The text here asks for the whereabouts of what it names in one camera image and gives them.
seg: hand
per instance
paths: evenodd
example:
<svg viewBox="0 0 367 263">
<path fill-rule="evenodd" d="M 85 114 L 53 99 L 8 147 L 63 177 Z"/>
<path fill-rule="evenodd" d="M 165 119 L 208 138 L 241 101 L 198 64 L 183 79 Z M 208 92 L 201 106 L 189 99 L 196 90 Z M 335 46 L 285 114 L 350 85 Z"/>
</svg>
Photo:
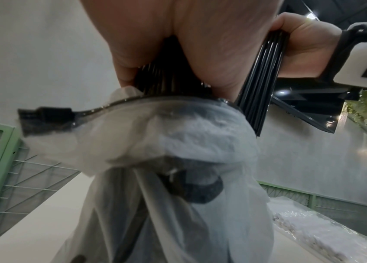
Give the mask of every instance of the hand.
<svg viewBox="0 0 367 263">
<path fill-rule="evenodd" d="M 281 78 L 317 78 L 326 68 L 338 45 L 342 30 L 293 13 L 279 15 L 271 30 L 290 33 L 280 68 Z"/>
<path fill-rule="evenodd" d="M 192 70 L 235 100 L 282 0 L 81 0 L 107 41 L 121 86 L 177 36 Z"/>
</svg>

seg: plastic bag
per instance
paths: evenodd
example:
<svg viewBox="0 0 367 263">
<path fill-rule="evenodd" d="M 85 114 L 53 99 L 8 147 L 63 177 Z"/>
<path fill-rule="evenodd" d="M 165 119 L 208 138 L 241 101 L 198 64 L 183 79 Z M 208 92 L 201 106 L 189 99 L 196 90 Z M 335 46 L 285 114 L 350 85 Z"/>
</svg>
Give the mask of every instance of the plastic bag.
<svg viewBox="0 0 367 263">
<path fill-rule="evenodd" d="M 286 197 L 271 198 L 276 230 L 327 263 L 367 263 L 367 237 Z"/>
<path fill-rule="evenodd" d="M 138 95 L 128 87 L 112 101 Z M 79 224 L 53 263 L 270 257 L 269 198 L 253 178 L 256 137 L 244 115 L 224 102 L 130 100 L 24 140 L 49 159 L 96 174 Z"/>
</svg>

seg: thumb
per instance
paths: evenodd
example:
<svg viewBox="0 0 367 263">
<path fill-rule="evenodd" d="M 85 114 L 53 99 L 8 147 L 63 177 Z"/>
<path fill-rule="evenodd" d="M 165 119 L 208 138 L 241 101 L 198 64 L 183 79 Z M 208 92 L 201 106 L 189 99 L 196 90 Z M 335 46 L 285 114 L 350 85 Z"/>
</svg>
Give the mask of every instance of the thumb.
<svg viewBox="0 0 367 263">
<path fill-rule="evenodd" d="M 282 13 L 276 17 L 270 30 L 275 31 L 281 29 L 287 33 L 292 33 L 310 21 L 311 19 L 305 16 L 294 13 Z"/>
</svg>

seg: white plastic bag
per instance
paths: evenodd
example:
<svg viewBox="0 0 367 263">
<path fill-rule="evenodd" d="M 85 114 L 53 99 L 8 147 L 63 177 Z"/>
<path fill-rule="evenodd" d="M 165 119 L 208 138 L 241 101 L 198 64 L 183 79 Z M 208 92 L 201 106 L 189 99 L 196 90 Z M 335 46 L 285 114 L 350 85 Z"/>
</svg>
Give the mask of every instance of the white plastic bag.
<svg viewBox="0 0 367 263">
<path fill-rule="evenodd" d="M 128 87 L 112 100 L 136 95 Z M 225 103 L 132 100 L 69 131 L 24 140 L 47 158 L 96 174 L 79 224 L 53 263 L 269 259 L 273 226 L 269 198 L 253 178 L 256 137 Z"/>
</svg>

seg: ceiling light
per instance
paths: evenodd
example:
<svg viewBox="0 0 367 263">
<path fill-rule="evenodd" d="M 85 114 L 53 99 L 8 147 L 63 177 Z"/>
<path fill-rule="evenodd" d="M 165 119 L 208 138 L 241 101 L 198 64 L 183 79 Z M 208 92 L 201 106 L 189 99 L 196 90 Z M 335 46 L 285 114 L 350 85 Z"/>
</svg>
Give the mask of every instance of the ceiling light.
<svg viewBox="0 0 367 263">
<path fill-rule="evenodd" d="M 314 13 L 309 13 L 306 17 L 312 20 L 315 20 L 317 18 Z"/>
</svg>

